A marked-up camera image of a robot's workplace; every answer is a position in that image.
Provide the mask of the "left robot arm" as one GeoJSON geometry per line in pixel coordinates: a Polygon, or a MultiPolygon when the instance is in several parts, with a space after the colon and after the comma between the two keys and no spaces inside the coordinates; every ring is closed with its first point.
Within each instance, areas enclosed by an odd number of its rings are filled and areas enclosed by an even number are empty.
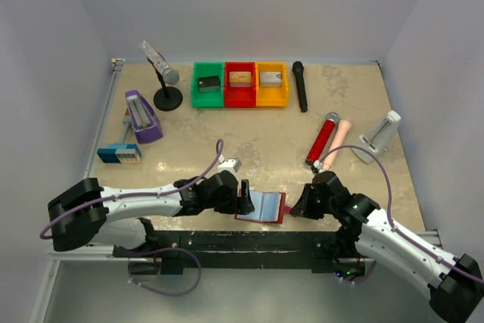
{"type": "Polygon", "coordinates": [[[52,240],[57,252],[108,244],[149,256],[157,247],[149,217],[197,216],[204,210],[253,212],[248,181],[238,181],[227,170],[146,190],[102,187],[96,178],[83,179],[48,203],[50,222],[41,237],[52,240]]]}

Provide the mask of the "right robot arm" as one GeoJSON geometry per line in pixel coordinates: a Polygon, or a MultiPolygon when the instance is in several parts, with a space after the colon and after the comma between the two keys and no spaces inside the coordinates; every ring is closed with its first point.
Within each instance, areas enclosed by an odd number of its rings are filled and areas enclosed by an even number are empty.
{"type": "Polygon", "coordinates": [[[353,194],[334,172],[317,174],[304,186],[291,215],[340,223],[331,247],[336,257],[359,254],[408,280],[446,322],[466,322],[483,299],[478,262],[457,257],[425,241],[395,220],[374,200],[353,194]]]}

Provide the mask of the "red leather card holder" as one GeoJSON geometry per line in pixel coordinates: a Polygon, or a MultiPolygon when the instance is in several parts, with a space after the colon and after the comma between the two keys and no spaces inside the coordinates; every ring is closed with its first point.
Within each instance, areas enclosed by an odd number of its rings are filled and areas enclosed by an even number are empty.
{"type": "Polygon", "coordinates": [[[250,199],[255,210],[246,215],[236,214],[235,219],[279,225],[291,210],[291,207],[286,205],[284,192],[250,191],[250,199]]]}

